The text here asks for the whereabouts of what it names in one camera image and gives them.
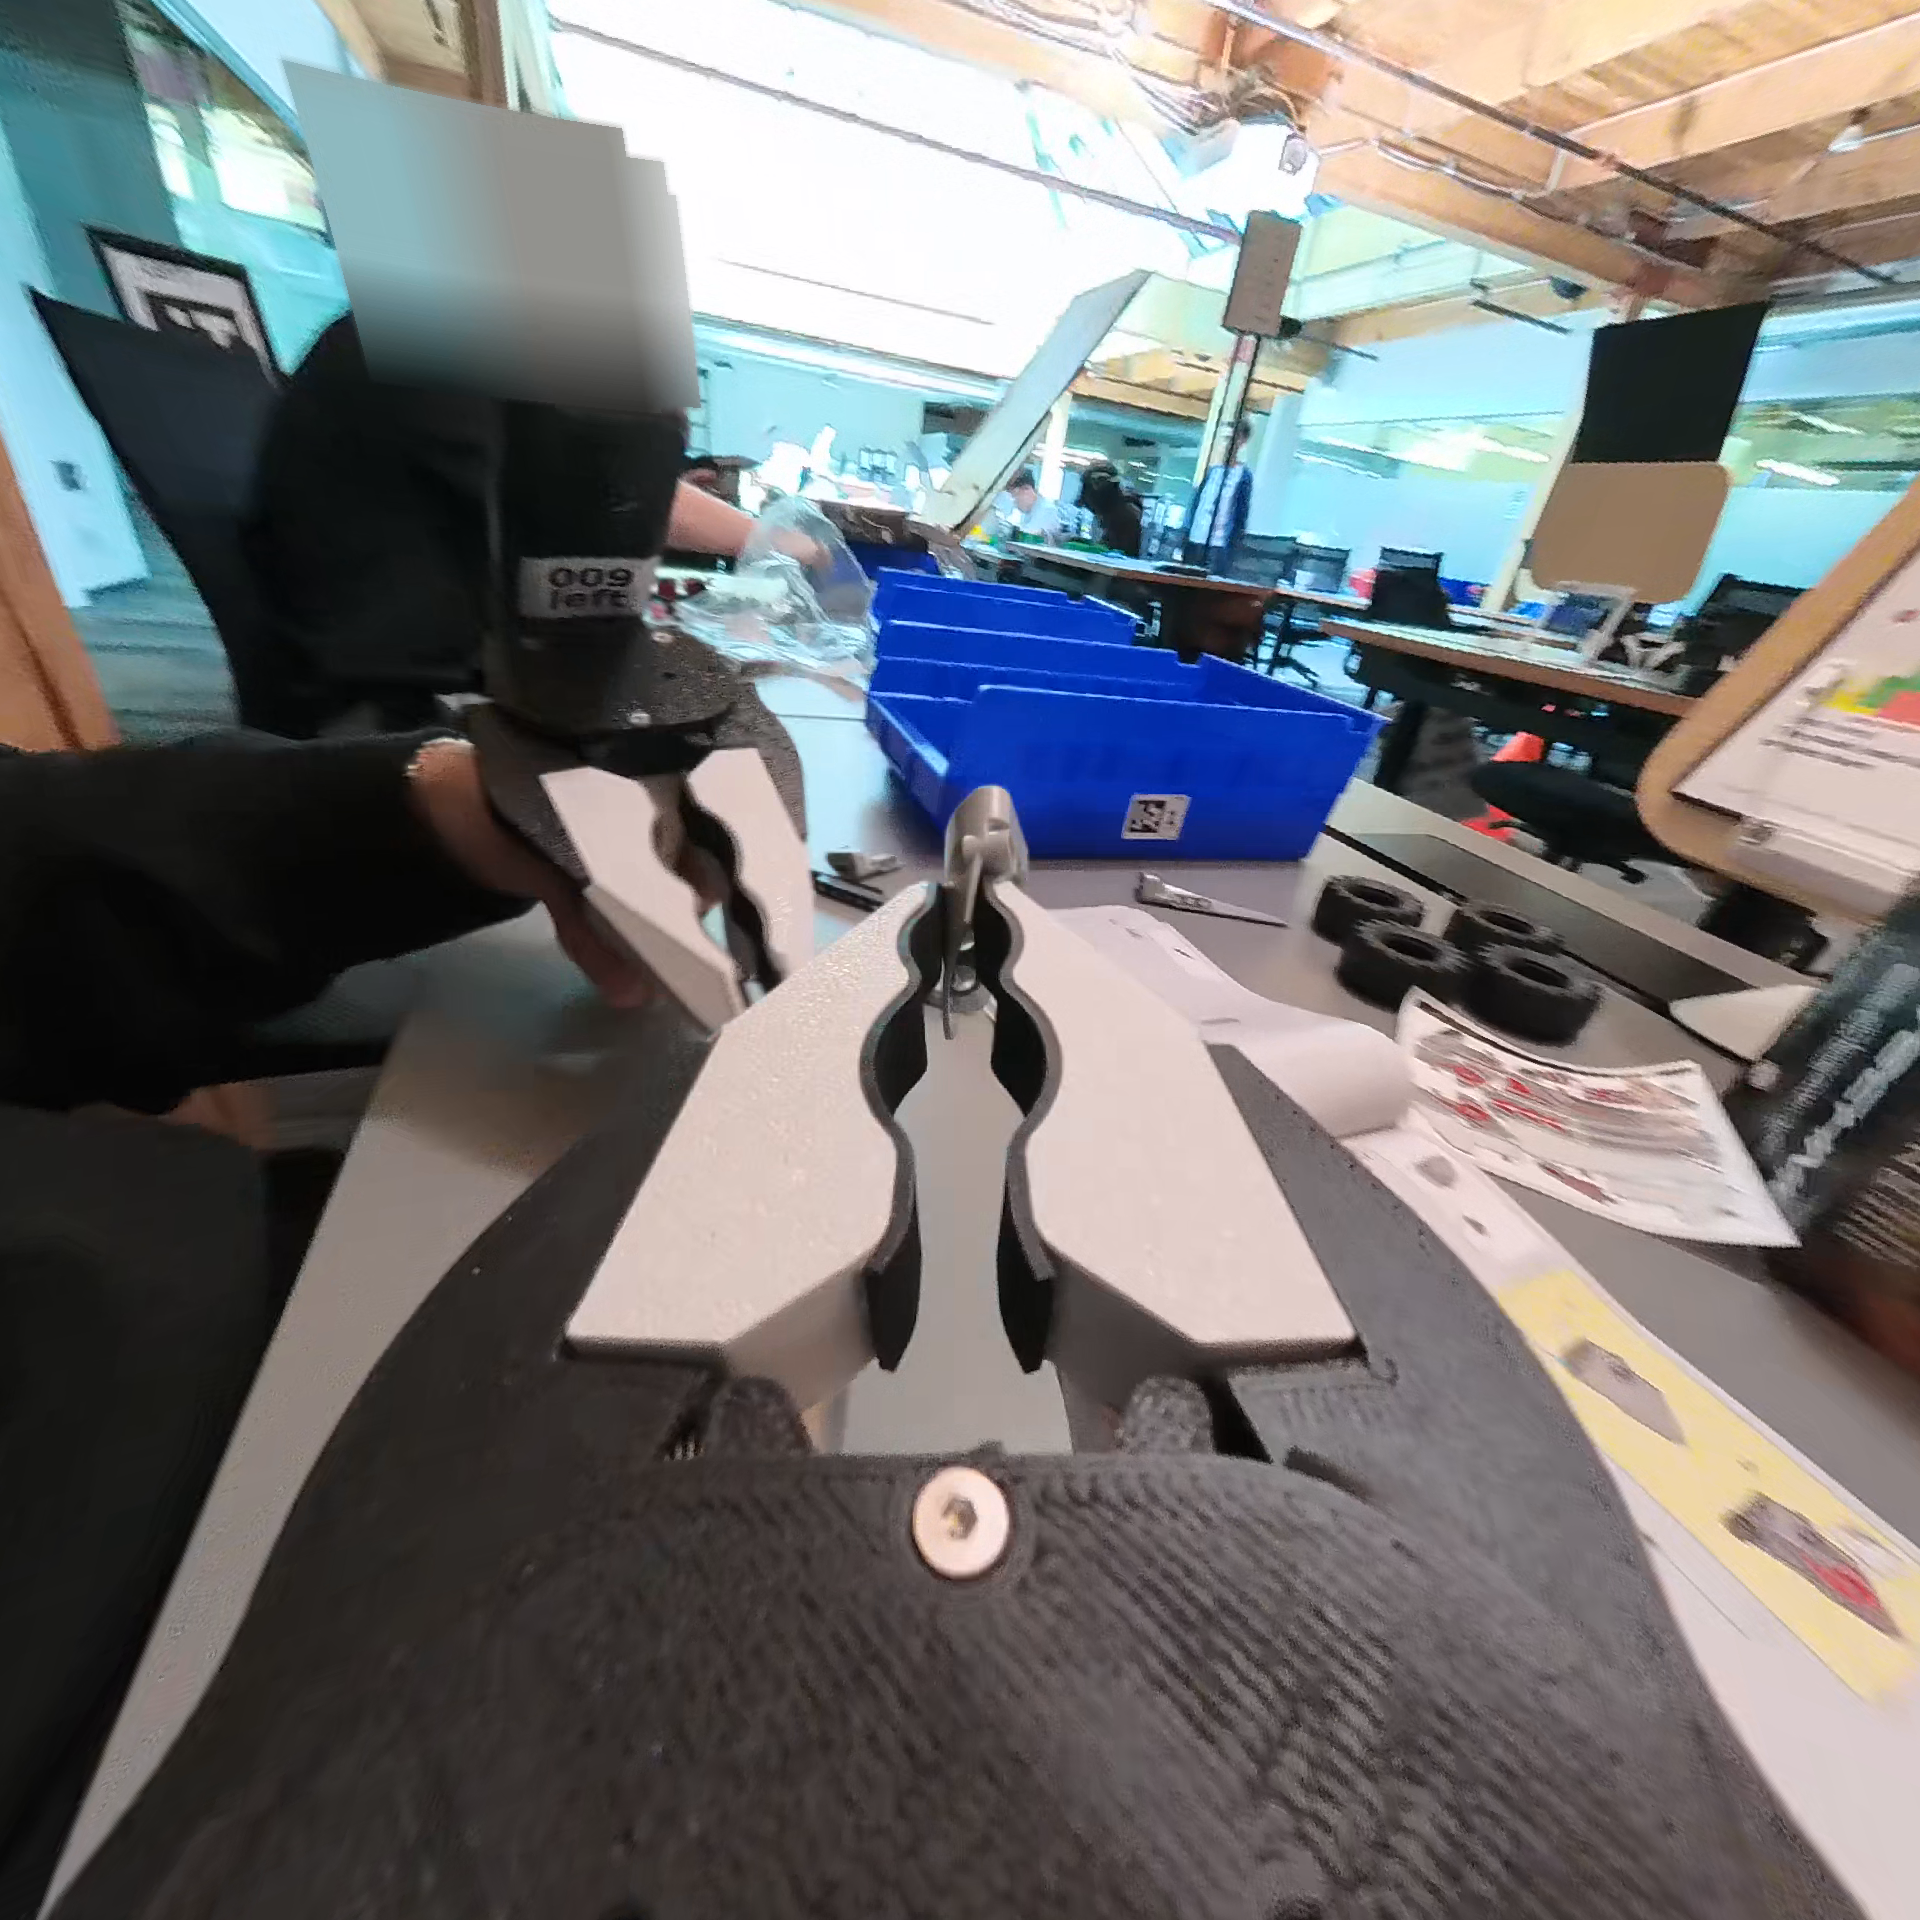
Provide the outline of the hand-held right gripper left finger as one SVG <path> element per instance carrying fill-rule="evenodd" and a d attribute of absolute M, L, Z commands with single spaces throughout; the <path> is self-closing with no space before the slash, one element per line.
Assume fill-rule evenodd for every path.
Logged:
<path fill-rule="evenodd" d="M 827 1450 L 922 1310 L 917 1150 L 939 887 L 906 887 L 706 1050 L 564 1328 L 574 1360 L 766 1380 Z"/>

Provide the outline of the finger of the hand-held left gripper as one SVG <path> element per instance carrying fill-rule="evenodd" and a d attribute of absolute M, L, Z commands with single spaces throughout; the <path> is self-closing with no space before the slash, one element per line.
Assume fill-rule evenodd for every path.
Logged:
<path fill-rule="evenodd" d="M 805 830 L 754 750 L 711 753 L 693 766 L 681 777 L 679 815 L 741 984 L 759 995 L 778 991 L 813 955 Z"/>
<path fill-rule="evenodd" d="M 741 1015 L 735 963 L 703 928 L 701 897 L 681 873 L 683 777 L 564 768 L 541 775 L 540 786 L 582 870 L 585 906 L 607 938 L 703 1031 Z"/>

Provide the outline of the small grey toy part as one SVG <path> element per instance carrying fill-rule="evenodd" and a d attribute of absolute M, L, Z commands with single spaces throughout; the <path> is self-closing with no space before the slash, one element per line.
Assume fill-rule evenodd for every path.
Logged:
<path fill-rule="evenodd" d="M 1015 799 L 996 785 L 974 790 L 949 818 L 945 841 L 939 1011 L 947 1040 L 954 1038 L 955 1015 L 981 992 L 981 911 L 996 915 L 998 892 L 1022 890 L 1027 876 Z"/>

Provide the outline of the person's left hand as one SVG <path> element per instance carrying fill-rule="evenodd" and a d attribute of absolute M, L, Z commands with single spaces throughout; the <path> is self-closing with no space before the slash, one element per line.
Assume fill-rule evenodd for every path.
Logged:
<path fill-rule="evenodd" d="M 654 976 L 611 939 L 577 886 L 501 824 L 468 742 L 427 738 L 404 782 L 415 817 L 452 865 L 479 890 L 540 906 L 564 955 L 605 1004 L 637 1011 L 655 995 Z"/>

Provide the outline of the white printed paper sheet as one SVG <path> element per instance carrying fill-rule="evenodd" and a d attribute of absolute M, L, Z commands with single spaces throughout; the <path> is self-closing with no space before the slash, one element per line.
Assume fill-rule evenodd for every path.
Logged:
<path fill-rule="evenodd" d="M 1515 1314 L 1690 1656 L 1868 1916 L 1916 1916 L 1916 1415 L 1723 1259 L 1495 1180 L 1374 1024 L 1263 999 L 1139 906 L 1075 934 L 1330 1128 Z"/>

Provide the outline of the clear plastic bag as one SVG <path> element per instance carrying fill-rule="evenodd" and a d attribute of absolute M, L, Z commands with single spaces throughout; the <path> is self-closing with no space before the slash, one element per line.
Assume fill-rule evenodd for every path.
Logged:
<path fill-rule="evenodd" d="M 769 504 L 715 588 L 709 643 L 753 670 L 863 688 L 875 665 L 873 579 L 823 505 Z"/>

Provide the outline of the black toy tyre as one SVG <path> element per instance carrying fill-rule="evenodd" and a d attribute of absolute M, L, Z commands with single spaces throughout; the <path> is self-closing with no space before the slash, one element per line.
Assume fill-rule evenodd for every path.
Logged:
<path fill-rule="evenodd" d="M 1542 1048 L 1572 1044 L 1599 1002 L 1599 984 L 1564 954 L 1514 945 L 1477 950 L 1460 988 L 1460 1007 L 1477 1023 Z"/>
<path fill-rule="evenodd" d="M 1446 946 L 1482 966 L 1489 955 L 1565 959 L 1558 934 L 1499 904 L 1459 904 L 1443 928 Z"/>
<path fill-rule="evenodd" d="M 1423 915 L 1423 900 L 1397 882 L 1338 873 L 1324 882 L 1311 904 L 1310 934 L 1321 943 L 1345 946 L 1366 928 L 1419 930 Z"/>
<path fill-rule="evenodd" d="M 1466 951 L 1423 928 L 1370 919 L 1350 928 L 1335 961 L 1338 986 L 1395 1014 L 1411 995 L 1460 1004 L 1473 966 Z"/>

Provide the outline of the blue plastic bin with tag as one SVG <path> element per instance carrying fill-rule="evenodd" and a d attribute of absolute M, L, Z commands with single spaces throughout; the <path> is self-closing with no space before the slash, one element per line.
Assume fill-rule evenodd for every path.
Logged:
<path fill-rule="evenodd" d="M 1307 857 L 1380 732 L 1374 713 L 1263 681 L 1254 700 L 884 690 L 867 722 L 939 828 L 991 785 L 1035 857 L 1198 865 Z"/>

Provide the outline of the framed black white poster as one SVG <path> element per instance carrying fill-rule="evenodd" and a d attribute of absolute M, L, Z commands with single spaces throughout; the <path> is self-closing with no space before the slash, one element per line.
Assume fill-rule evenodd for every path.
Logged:
<path fill-rule="evenodd" d="M 125 322 L 222 353 L 246 353 L 269 382 L 282 379 L 282 361 L 244 268 L 95 224 L 83 232 Z"/>

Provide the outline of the wooden table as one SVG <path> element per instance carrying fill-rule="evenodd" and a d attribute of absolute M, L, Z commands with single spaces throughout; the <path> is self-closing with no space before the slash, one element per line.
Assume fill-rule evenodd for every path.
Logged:
<path fill-rule="evenodd" d="M 1324 618 L 1321 633 L 1341 641 L 1359 664 L 1358 679 L 1391 700 L 1477 711 L 1491 700 L 1527 706 L 1589 704 L 1677 720 L 1700 700 L 1631 668 L 1583 664 L 1535 641 L 1482 639 L 1470 632 L 1404 628 L 1356 618 Z"/>
<path fill-rule="evenodd" d="M 1121 608 L 1145 643 L 1170 649 L 1185 664 L 1213 657 L 1254 665 L 1263 646 L 1263 620 L 1276 588 L 1223 582 L 1193 567 L 1155 567 L 1106 551 L 1012 543 L 995 551 L 1005 585 L 1065 593 Z"/>

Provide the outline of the tilted white board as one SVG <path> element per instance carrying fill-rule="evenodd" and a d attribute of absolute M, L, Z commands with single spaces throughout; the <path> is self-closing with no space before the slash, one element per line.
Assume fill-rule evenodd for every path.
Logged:
<path fill-rule="evenodd" d="M 1041 348 L 954 457 L 945 484 L 922 515 L 926 524 L 949 538 L 963 538 L 979 522 L 1015 476 L 1052 407 L 1070 394 L 1089 359 L 1150 281 L 1153 272 L 1127 272 L 1068 303 Z"/>

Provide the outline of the black toy set box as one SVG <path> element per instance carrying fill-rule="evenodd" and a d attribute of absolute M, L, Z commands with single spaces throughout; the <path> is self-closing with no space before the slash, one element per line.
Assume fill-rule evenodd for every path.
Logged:
<path fill-rule="evenodd" d="M 1725 1097 L 1793 1243 L 1766 1274 L 1917 1374 L 1917 894 Z"/>

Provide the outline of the sign on black stand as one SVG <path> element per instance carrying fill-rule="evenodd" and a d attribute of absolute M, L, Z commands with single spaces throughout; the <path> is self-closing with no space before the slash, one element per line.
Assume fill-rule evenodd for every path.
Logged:
<path fill-rule="evenodd" d="M 1209 407 L 1207 457 L 1196 495 L 1209 470 L 1228 459 L 1236 420 L 1247 419 L 1260 351 L 1290 339 L 1301 327 L 1284 314 L 1284 300 L 1303 232 L 1301 222 L 1276 211 L 1252 211 L 1246 217 L 1221 319 L 1233 337 L 1233 351 Z"/>

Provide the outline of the wooden board with poster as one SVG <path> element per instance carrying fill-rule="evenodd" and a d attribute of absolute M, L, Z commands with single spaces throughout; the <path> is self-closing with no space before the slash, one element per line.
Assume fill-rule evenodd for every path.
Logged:
<path fill-rule="evenodd" d="M 1735 890 L 1868 926 L 1917 876 L 1917 488 L 1649 756 L 1639 822 Z"/>

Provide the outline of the cardboard panel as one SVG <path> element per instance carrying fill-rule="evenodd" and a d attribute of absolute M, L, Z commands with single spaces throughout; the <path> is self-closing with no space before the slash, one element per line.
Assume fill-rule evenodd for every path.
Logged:
<path fill-rule="evenodd" d="M 1619 588 L 1639 604 L 1683 602 L 1731 489 L 1719 462 L 1569 462 L 1532 526 L 1527 577 L 1542 591 Z"/>

